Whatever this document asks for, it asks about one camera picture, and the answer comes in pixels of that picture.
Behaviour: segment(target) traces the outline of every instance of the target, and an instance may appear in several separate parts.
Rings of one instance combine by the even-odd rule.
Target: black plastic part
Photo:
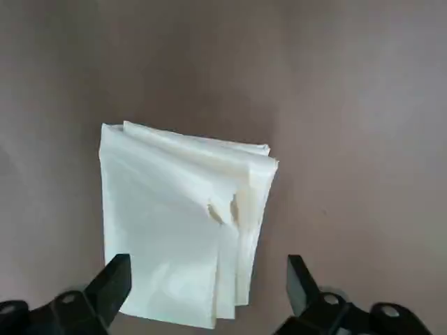
[[[287,294],[293,314],[300,315],[318,299],[320,290],[301,256],[289,255],[287,260]]]
[[[87,286],[85,294],[95,313],[109,327],[131,291],[131,258],[116,255],[105,269]]]
[[[386,302],[373,305],[368,313],[332,292],[322,292],[303,259],[290,255],[287,293],[293,317],[275,332],[278,335],[431,335],[409,309]],[[394,313],[385,313],[391,308]]]
[[[64,292],[32,311],[24,301],[1,302],[0,335],[107,334],[130,290],[130,256],[116,255],[84,291]]]

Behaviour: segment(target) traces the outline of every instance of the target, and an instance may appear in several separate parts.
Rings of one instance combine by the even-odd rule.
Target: screw
[[[390,318],[397,318],[399,316],[399,312],[396,308],[392,306],[382,306],[382,312],[384,312]]]
[[[6,305],[2,309],[0,309],[0,314],[8,314],[15,311],[14,305]]]
[[[338,299],[334,295],[325,295],[324,296],[324,300],[325,300],[325,302],[327,302],[328,304],[331,304],[331,305],[337,305],[338,304]]]
[[[62,298],[62,302],[64,304],[70,304],[71,302],[75,301],[75,295],[66,295]]]

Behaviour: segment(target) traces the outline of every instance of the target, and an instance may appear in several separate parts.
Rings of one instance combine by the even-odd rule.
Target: white cloth
[[[240,144],[103,125],[105,256],[130,253],[130,315],[213,328],[248,304],[277,161]]]

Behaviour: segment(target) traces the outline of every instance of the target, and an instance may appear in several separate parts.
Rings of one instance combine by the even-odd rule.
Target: folded cloth
[[[277,161],[267,145],[103,125],[105,257],[130,253],[122,312],[213,328],[248,304]]]

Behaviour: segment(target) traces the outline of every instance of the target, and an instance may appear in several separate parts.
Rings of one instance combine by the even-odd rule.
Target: brown surface
[[[128,119],[280,160],[251,306],[215,334],[290,313],[288,253],[447,332],[445,1],[67,2],[0,5],[0,299],[100,269],[100,125]],[[207,334],[124,315],[112,333]]]

